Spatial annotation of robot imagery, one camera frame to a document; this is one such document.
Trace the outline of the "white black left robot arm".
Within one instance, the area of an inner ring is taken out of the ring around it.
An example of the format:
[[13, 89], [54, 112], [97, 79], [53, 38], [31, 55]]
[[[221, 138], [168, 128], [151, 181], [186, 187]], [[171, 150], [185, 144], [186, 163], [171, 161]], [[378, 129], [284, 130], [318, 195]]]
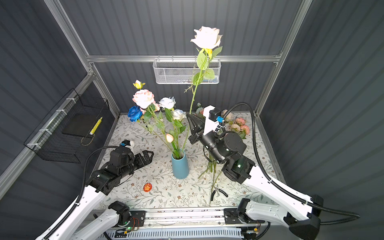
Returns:
[[108, 209], [108, 215], [99, 216], [76, 235], [75, 231], [93, 208], [104, 200], [109, 193], [129, 180], [135, 171], [153, 161], [154, 152], [144, 150], [134, 154], [129, 142], [119, 146], [107, 146], [112, 149], [110, 160], [105, 167], [93, 171], [90, 176], [83, 174], [80, 193], [57, 220], [37, 238], [39, 240], [85, 240], [97, 237], [108, 228], [119, 225], [125, 227], [132, 217], [130, 208], [116, 201]]

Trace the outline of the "teal ceramic vase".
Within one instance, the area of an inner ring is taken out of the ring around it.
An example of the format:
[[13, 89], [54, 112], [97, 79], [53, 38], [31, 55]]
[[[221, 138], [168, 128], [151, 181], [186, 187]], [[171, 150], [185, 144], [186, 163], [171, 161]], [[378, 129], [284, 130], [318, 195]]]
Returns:
[[185, 151], [182, 151], [180, 159], [175, 159], [172, 155], [172, 169], [175, 178], [179, 180], [185, 179], [189, 175], [190, 169]]

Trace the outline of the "white artificial rose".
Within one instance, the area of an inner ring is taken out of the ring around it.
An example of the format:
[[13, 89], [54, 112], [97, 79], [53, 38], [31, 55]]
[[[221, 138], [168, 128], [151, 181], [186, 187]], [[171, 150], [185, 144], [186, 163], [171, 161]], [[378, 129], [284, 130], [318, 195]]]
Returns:
[[179, 137], [187, 129], [187, 125], [183, 123], [183, 120], [186, 118], [186, 113], [183, 110], [175, 109], [176, 100], [174, 97], [162, 98], [159, 101], [159, 106], [162, 110], [164, 110], [166, 121], [172, 125], [169, 128], [166, 128], [166, 126], [165, 126], [165, 131], [166, 131], [166, 134], [173, 135], [175, 142], [177, 144], [177, 147], [179, 148], [179, 153], [180, 153], [180, 158], [181, 158], [181, 153], [184, 150], [184, 148], [181, 146], [181, 143], [179, 141]]

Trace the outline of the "pink tulip flower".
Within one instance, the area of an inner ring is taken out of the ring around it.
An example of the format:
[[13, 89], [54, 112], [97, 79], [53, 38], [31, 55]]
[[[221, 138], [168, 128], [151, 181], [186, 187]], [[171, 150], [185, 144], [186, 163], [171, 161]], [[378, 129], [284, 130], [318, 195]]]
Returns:
[[173, 152], [173, 158], [174, 158], [174, 159], [177, 159], [177, 160], [180, 159], [179, 148], [177, 147], [177, 144], [176, 144], [176, 142], [175, 142], [175, 139], [174, 139], [173, 135], [171, 135], [171, 134], [166, 134], [166, 140], [167, 140], [167, 142], [168, 142], [169, 144], [172, 145], [172, 148], [173, 148], [173, 150], [172, 150], [172, 152]]

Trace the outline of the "blue artificial rose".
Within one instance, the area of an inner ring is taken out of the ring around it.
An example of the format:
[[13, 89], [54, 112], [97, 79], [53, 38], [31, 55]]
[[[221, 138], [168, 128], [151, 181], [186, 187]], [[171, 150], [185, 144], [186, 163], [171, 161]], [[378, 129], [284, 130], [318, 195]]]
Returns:
[[128, 117], [131, 122], [139, 123], [147, 132], [160, 138], [168, 150], [171, 150], [170, 144], [168, 144], [165, 139], [166, 131], [162, 112], [160, 111], [157, 114], [159, 110], [160, 106], [158, 104], [150, 104], [145, 110], [134, 106], [130, 108]]

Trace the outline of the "large pink peony flower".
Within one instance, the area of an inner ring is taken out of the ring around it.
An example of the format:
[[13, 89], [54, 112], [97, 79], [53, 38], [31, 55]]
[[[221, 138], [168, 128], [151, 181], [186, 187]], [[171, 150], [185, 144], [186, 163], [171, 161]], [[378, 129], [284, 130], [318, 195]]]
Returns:
[[137, 89], [136, 93], [133, 95], [133, 102], [140, 108], [146, 109], [150, 104], [158, 104], [155, 100], [155, 95], [147, 90], [144, 89], [145, 83], [142, 83], [139, 80], [136, 80], [133, 83], [134, 87]]

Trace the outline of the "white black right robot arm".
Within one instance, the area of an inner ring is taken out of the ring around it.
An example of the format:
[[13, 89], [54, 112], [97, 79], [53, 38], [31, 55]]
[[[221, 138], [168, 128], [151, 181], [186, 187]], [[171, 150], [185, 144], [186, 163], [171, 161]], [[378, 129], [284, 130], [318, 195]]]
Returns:
[[[268, 180], [268, 176], [262, 172], [262, 165], [243, 155], [247, 146], [237, 133], [224, 133], [220, 137], [214, 131], [218, 122], [190, 114], [187, 114], [187, 120], [191, 128], [190, 142], [202, 143], [204, 150], [207, 150], [216, 162], [224, 165], [222, 171], [228, 179], [253, 188], [276, 203], [269, 206], [243, 198], [237, 208], [241, 223], [275, 223], [288, 228], [300, 239], [316, 239], [320, 231], [320, 212], [309, 206], [312, 202], [310, 196], [304, 196], [305, 202], [301, 203], [279, 190], [278, 187], [282, 187], [291, 194], [298, 193], [274, 178]], [[273, 182], [277, 183], [278, 187], [273, 186]]]

